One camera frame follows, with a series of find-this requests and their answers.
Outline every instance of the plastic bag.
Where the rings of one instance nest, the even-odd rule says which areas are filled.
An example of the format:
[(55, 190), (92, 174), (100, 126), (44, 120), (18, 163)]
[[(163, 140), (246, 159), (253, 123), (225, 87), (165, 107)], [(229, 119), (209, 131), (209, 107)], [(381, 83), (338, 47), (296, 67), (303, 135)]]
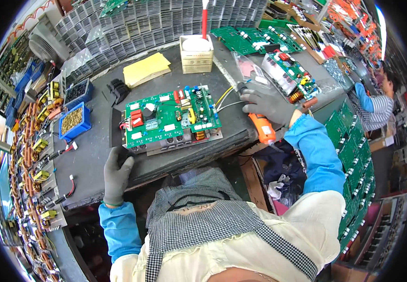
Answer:
[(250, 59), (248, 59), (246, 56), (236, 52), (232, 51), (232, 56), (233, 59), (236, 62), (236, 66), (238, 67), (238, 70), (240, 71), (241, 75), (243, 76), (244, 82), (250, 80), (253, 83), (256, 83), (262, 87), (271, 88), (271, 83), (269, 80), (266, 78), (264, 75), (262, 69), (254, 64)]

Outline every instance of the black plastic part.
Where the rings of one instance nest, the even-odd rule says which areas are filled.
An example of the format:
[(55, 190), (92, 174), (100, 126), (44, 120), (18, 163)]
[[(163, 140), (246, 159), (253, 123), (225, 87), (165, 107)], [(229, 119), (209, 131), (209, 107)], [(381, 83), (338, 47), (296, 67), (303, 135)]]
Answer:
[(119, 128), (119, 123), (122, 120), (122, 112), (111, 108), (110, 127), (108, 133), (110, 148), (122, 146), (122, 136), (124, 135), (124, 131)]
[(130, 93), (130, 88), (120, 79), (113, 79), (110, 84), (107, 84), (110, 93), (116, 98), (116, 104), (122, 102)]
[(280, 44), (269, 44), (269, 45), (263, 45), (264, 50), (266, 51), (266, 53), (271, 53), (274, 52), (275, 49), (279, 49), (280, 50)]

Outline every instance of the hand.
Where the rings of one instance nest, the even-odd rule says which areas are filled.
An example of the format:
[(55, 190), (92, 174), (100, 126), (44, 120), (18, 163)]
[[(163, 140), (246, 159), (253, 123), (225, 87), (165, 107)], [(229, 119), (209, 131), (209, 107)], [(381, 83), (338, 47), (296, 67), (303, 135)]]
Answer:
[(299, 113), (302, 115), (294, 105), (283, 101), (283, 98), (263, 94), (256, 90), (246, 89), (240, 98), (251, 103), (243, 107), (243, 112), (264, 115), (270, 121), (286, 127), (293, 124), (290, 122), (291, 117), (293, 117), (294, 122), (298, 118), (295, 119), (296, 115), (299, 115)]
[(134, 164), (134, 158), (128, 157), (121, 167), (117, 164), (117, 159), (121, 155), (122, 147), (111, 149), (108, 160), (104, 167), (105, 196), (104, 202), (107, 206), (120, 206), (124, 201), (122, 195), (128, 185), (128, 177)]

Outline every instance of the printed circuit board stack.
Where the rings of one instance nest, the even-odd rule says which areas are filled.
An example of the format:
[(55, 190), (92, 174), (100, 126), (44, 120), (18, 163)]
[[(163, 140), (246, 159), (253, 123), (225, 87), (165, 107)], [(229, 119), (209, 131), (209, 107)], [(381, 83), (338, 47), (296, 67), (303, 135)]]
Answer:
[(222, 138), (208, 86), (154, 95), (126, 105), (124, 147), (148, 155)]
[(265, 54), (267, 48), (280, 50), (283, 53), (301, 52), (305, 50), (291, 35), (279, 27), (254, 28), (254, 27), (220, 27), (210, 31), (221, 40), (230, 51), (242, 55), (253, 53)]
[(346, 176), (343, 187), (346, 209), (338, 234), (342, 255), (349, 250), (349, 241), (354, 241), (357, 237), (358, 228), (365, 223), (364, 217), (375, 196), (374, 167), (360, 119), (353, 114), (346, 101), (338, 112), (332, 113), (325, 127), (343, 163)]

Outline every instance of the black capacitor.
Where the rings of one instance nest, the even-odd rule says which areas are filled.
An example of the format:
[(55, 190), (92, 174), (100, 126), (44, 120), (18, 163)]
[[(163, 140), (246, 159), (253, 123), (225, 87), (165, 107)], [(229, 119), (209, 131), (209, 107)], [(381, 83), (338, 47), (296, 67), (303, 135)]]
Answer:
[(151, 120), (155, 118), (155, 114), (153, 111), (149, 110), (148, 108), (144, 108), (143, 116), (146, 120)]

